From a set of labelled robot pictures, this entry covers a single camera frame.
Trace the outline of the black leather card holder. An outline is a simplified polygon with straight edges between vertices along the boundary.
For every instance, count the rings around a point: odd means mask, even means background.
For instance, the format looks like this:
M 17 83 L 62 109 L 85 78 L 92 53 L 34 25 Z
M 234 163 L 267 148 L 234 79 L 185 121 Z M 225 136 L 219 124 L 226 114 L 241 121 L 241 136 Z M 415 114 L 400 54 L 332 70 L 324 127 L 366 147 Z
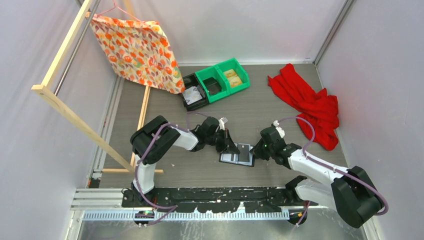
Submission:
M 250 165 L 243 165 L 238 163 L 238 154 L 228 154 L 228 153 L 221 153 L 219 157 L 219 162 L 221 163 L 227 163 L 227 164 L 233 164 L 233 165 L 239 165 L 239 166 L 246 166 L 246 167 L 254 167 L 255 165 L 255 158 L 250 153 Z

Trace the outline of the dark item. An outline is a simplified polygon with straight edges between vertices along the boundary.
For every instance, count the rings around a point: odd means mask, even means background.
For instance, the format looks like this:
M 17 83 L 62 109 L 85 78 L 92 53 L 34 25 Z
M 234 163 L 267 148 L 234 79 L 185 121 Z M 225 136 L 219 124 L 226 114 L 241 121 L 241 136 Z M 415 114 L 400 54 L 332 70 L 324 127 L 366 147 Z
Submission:
M 222 87 L 214 77 L 203 80 L 203 84 L 210 96 L 216 95 L 222 91 Z

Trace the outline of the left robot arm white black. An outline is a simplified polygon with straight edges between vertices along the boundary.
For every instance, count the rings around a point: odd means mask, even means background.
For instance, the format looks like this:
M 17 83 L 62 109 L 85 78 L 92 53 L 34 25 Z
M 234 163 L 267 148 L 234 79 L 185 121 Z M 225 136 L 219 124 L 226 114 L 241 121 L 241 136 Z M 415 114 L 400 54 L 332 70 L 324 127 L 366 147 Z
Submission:
M 141 207 L 148 207 L 153 202 L 151 190 L 155 187 L 156 164 L 171 147 L 198 152 L 209 145 L 220 154 L 240 154 L 225 128 L 225 120 L 208 116 L 194 129 L 185 129 L 159 115 L 136 131 L 130 138 L 132 152 L 138 157 L 132 182 L 136 189 L 135 202 Z

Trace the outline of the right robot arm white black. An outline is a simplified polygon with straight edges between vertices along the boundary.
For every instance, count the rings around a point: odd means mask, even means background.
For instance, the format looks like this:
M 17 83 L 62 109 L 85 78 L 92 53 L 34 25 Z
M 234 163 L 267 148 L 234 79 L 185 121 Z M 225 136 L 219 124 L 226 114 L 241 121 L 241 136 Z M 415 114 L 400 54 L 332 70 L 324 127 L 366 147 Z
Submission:
M 267 127 L 250 152 L 256 159 L 273 159 L 278 165 L 301 173 L 285 185 L 288 203 L 308 201 L 325 206 L 353 228 L 387 212 L 386 200 L 363 168 L 332 165 L 295 143 L 286 143 L 284 136 L 281 127 Z

